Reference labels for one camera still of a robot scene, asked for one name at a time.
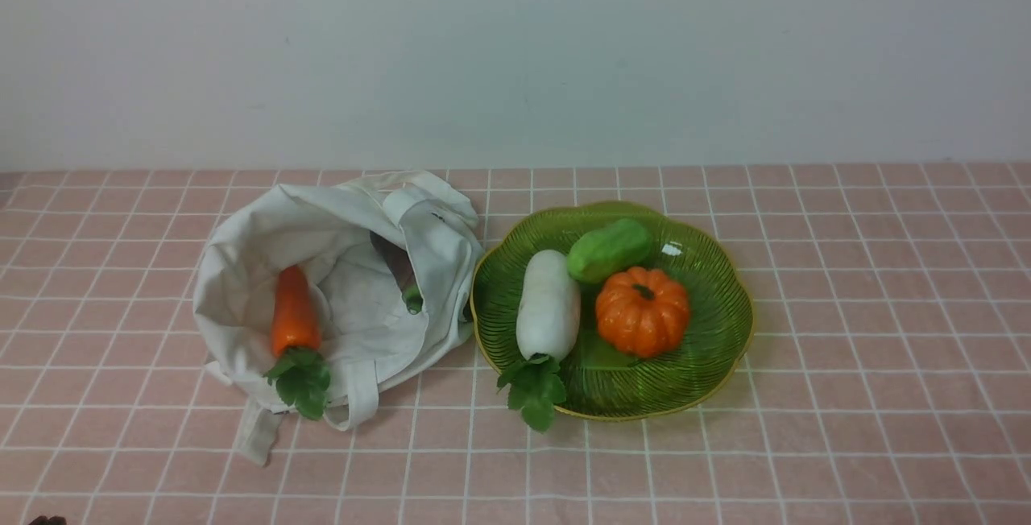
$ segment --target canvas bag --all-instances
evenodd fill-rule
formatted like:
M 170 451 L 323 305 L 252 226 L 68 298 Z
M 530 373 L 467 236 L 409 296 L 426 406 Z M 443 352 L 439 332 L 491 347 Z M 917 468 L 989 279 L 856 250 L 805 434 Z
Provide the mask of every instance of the canvas bag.
M 194 317 L 211 357 L 205 369 L 248 396 L 234 449 L 265 464 L 278 413 L 292 409 L 262 378 L 275 363 L 268 330 L 280 270 L 299 264 L 307 275 L 332 374 L 325 419 L 347 430 L 375 414 L 379 392 L 468 339 L 462 311 L 484 254 L 477 222 L 468 197 L 445 181 L 403 171 L 336 187 L 277 186 L 215 229 Z M 369 231 L 407 251 L 420 314 L 406 309 Z

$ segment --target green plate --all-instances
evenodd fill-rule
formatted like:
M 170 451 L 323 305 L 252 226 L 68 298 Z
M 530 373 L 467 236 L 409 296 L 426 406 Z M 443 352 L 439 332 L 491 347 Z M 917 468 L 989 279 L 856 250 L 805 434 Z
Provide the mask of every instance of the green plate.
M 548 249 L 568 253 L 586 232 L 625 217 L 655 235 L 642 265 L 662 268 L 687 287 L 690 326 L 680 349 L 648 360 L 626 356 L 598 336 L 594 301 L 601 286 L 581 286 L 579 335 L 559 371 L 567 392 L 566 401 L 556 406 L 559 412 L 621 421 L 694 406 L 727 382 L 752 341 L 752 300 L 714 239 L 647 207 L 606 201 L 535 212 L 479 261 L 472 291 L 474 334 L 494 370 L 523 360 L 516 346 L 516 316 L 530 258 Z

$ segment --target daikon radish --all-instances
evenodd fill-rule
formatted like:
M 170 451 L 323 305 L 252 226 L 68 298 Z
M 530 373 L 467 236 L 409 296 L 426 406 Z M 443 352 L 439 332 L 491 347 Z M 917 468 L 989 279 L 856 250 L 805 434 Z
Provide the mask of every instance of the daikon radish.
M 498 390 L 508 389 L 508 408 L 521 411 L 531 429 L 543 432 L 555 421 L 555 405 L 566 399 L 559 362 L 572 352 L 579 331 L 579 286 L 566 256 L 545 250 L 534 255 L 523 276 L 516 316 L 516 342 L 523 362 L 504 370 Z

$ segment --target dark object in bag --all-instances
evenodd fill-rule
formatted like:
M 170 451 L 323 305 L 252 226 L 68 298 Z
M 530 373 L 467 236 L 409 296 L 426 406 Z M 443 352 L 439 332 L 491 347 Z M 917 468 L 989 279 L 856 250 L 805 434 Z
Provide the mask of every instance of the dark object in bag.
M 404 301 L 405 307 L 408 308 L 408 313 L 414 315 L 423 311 L 423 294 L 419 291 L 419 285 L 415 283 L 415 270 L 411 268 L 408 254 L 371 231 L 369 231 L 369 240 L 372 241 L 372 247 L 379 254 L 379 257 L 387 262 L 387 267 L 390 268 L 391 275 L 394 276 L 397 289 L 401 290 L 401 299 Z

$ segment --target white wall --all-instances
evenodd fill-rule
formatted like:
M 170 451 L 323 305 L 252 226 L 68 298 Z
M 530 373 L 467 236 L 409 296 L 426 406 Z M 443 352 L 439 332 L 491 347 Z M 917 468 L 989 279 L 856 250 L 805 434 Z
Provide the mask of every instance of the white wall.
M 0 0 L 0 169 L 1031 157 L 1031 0 Z

